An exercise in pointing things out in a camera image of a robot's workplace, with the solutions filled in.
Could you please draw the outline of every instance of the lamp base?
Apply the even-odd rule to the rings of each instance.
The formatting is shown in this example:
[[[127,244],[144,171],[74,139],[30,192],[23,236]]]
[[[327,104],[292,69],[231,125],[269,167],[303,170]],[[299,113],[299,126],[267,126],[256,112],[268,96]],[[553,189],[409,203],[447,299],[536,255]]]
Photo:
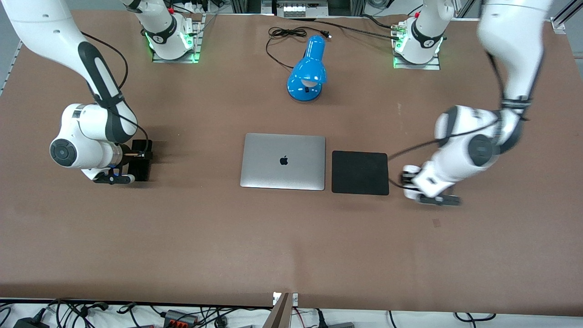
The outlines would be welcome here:
[[[287,92],[293,99],[301,102],[309,102],[316,99],[322,91],[322,84],[318,83],[315,86],[305,86],[301,83],[301,79],[290,76],[287,79]]]

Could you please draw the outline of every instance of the mounting plate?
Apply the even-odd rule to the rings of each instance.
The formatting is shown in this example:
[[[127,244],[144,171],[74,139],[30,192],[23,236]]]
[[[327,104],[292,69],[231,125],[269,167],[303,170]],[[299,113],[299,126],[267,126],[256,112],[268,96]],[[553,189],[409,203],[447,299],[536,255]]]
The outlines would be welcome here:
[[[400,35],[398,35],[397,33],[398,31],[391,31],[391,36],[398,36],[401,37]],[[395,51],[395,47],[400,47],[401,46],[401,42],[400,41],[395,41],[392,40],[392,45],[393,45],[393,68],[405,68],[405,69],[425,69],[428,71],[439,71],[441,69],[440,67],[440,63],[439,63],[439,48],[437,49],[436,54],[433,56],[433,58],[425,63],[425,64],[413,64],[412,62],[406,61],[403,56],[401,56],[400,53],[397,53]]]
[[[282,296],[282,293],[274,292],[273,293],[273,306],[278,302],[279,298]],[[293,293],[293,306],[297,306],[297,293]]]
[[[188,50],[184,55],[182,55],[182,57],[174,59],[174,60],[164,60],[162,58],[160,58],[154,51],[152,52],[152,62],[158,62],[158,63],[176,63],[176,64],[196,64],[198,63],[200,57],[201,57],[201,47],[202,47],[202,38],[203,35],[205,34],[204,31],[201,32],[202,29],[205,28],[205,22],[206,22],[206,14],[202,14],[202,18],[201,20],[192,20],[190,18],[187,19],[187,21],[192,22],[192,27],[187,28],[187,33],[196,33],[196,35],[194,35],[192,37],[192,49]]]

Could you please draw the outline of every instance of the floor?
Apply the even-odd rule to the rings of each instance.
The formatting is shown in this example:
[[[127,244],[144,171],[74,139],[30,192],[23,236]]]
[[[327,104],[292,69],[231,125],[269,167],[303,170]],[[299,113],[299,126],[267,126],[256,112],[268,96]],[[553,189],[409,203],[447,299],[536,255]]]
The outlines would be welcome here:
[[[556,0],[551,13],[558,12],[569,0]],[[67,0],[71,9],[116,9],[124,10],[119,0]],[[379,9],[367,7],[366,13],[380,16],[394,13],[408,13],[413,8],[422,3],[422,0],[396,0],[391,8],[379,12]],[[473,8],[468,17],[477,16],[477,8]],[[571,43],[574,60],[577,62],[581,75],[583,76],[583,13],[575,15],[566,25],[567,37]],[[3,31],[0,38],[0,82],[6,76],[10,63],[14,58],[18,37],[10,25],[6,13],[0,6],[0,30]],[[40,308],[39,305],[13,305],[12,315],[9,317],[6,327],[12,327],[16,319],[26,316],[34,316]],[[115,315],[113,311],[109,314],[99,314],[95,322],[99,322],[107,327],[122,328],[135,326],[129,316]],[[262,326],[267,316],[267,311],[247,312],[238,311],[230,316],[229,327],[238,328],[249,324],[254,327]],[[326,310],[328,323],[354,322],[356,327],[391,327],[388,321],[387,311],[364,311],[364,310]],[[306,327],[317,324],[317,315],[314,311],[303,314]],[[453,317],[451,313],[437,312],[394,312],[396,326],[401,327],[469,327],[467,323],[462,323]],[[137,309],[136,318],[141,324],[161,325],[161,319],[148,308]],[[54,316],[47,322],[51,327],[56,327]],[[301,327],[297,319],[292,320],[292,327]],[[491,322],[479,323],[478,327],[583,327],[582,318],[573,317],[545,317],[545,316],[517,316],[499,315]]]

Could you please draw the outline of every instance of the adapter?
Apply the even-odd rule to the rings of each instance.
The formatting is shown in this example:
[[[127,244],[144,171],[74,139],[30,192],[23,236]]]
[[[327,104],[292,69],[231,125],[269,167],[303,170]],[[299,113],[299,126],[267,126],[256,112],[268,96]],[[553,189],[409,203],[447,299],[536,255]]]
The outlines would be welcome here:
[[[24,317],[18,319],[14,328],[49,328],[49,326],[42,322],[34,322],[34,319],[31,317]]]
[[[194,315],[168,310],[164,316],[164,327],[194,328],[198,318]]]

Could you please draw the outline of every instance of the lamp shade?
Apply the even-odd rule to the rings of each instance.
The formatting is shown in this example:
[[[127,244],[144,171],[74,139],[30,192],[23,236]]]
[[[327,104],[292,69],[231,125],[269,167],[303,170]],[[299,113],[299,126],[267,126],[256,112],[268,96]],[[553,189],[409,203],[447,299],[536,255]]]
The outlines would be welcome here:
[[[308,39],[304,58],[293,68],[287,80],[287,91],[294,99],[309,102],[322,91],[322,83],[328,80],[322,63],[325,46],[324,38],[319,35]]]

